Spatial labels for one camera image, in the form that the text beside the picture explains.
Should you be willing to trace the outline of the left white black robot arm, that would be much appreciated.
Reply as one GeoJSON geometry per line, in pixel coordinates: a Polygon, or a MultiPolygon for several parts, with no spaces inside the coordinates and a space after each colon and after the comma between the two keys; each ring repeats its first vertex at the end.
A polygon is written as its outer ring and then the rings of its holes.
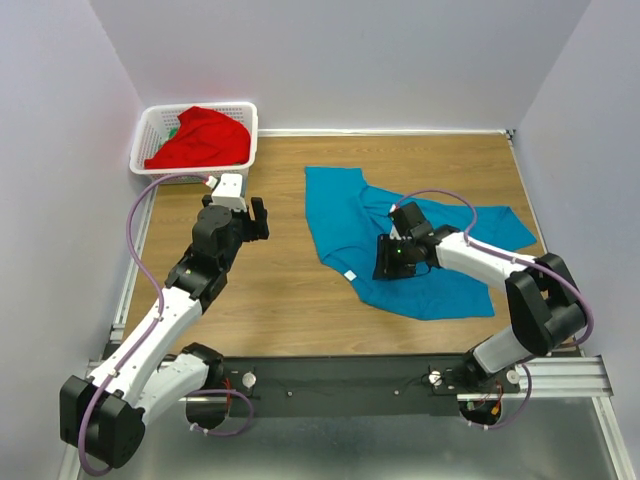
{"type": "Polygon", "coordinates": [[[124,466],[147,427],[178,400],[195,392],[226,398],[221,356],[192,345],[172,365],[163,358],[227,284],[245,242],[269,236],[261,198],[216,197],[197,215],[192,242],[170,271],[158,298],[134,332],[86,378],[70,376],[59,393],[61,439],[78,450],[93,476],[124,466]]]}

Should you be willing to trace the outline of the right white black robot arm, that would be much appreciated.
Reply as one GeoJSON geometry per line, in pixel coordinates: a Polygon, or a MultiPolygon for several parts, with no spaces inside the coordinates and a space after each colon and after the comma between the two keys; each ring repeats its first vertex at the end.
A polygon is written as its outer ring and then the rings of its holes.
{"type": "Polygon", "coordinates": [[[375,280],[410,278],[419,263],[465,274],[506,294],[510,325],[443,375],[456,386],[483,391],[504,369],[551,353],[579,331],[593,331],[593,314],[557,255],[516,254],[448,225],[378,236],[375,280]]]}

